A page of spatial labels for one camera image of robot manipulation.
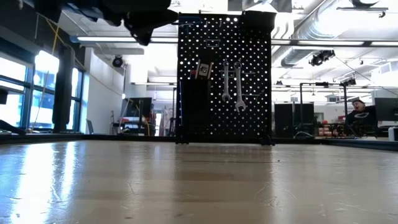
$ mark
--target silver wrench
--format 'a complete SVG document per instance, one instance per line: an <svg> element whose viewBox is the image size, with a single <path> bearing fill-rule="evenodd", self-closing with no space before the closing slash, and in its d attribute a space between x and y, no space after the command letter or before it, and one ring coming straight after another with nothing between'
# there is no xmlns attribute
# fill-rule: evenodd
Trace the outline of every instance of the silver wrench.
<svg viewBox="0 0 398 224"><path fill-rule="evenodd" d="M229 69L229 63L227 61L224 61L223 63L224 65L224 93L223 96L221 96L223 98L223 101L229 101L231 100L231 96L228 93L228 69Z"/></svg>
<svg viewBox="0 0 398 224"><path fill-rule="evenodd" d="M239 59L238 62L235 62L234 69L235 69L235 77L236 77L236 91L238 92L238 100L236 101L235 108L236 111L239 112L239 107L243 107L242 111L246 110L246 105L242 100L242 84L241 84L241 60Z"/></svg>

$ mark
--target ventilation duct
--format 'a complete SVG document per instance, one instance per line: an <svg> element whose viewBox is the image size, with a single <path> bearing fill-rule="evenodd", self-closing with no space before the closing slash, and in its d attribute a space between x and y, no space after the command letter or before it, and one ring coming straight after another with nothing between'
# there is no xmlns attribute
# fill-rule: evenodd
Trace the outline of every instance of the ventilation duct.
<svg viewBox="0 0 398 224"><path fill-rule="evenodd" d="M362 12L346 12L336 10L339 6L352 5L349 0L326 0L316 11L309 16L305 22L293 34L292 39L303 40L330 40L335 39L343 32L353 27L361 20ZM292 47L281 47L272 56L274 66L293 67L303 58L310 55L313 50L294 49Z"/></svg>

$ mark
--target black pegboard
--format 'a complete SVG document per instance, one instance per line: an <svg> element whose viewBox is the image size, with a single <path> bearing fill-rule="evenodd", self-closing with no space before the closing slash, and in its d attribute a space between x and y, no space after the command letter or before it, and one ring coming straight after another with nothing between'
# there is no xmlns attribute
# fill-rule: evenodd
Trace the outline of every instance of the black pegboard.
<svg viewBox="0 0 398 224"><path fill-rule="evenodd" d="M199 17L195 22L182 18ZM183 131L194 139L260 139L271 136L271 31L252 30L240 21L241 16L225 14L181 14L178 29L177 79L194 79L191 70L197 69L201 49L211 49L216 58L211 71L210 121L206 126L189 126ZM212 40L220 40L219 47ZM229 62L229 94L231 101L223 102L224 60ZM235 109L236 78L233 65L241 59L243 101L246 110ZM177 87L177 132L181 124L181 96Z"/></svg>

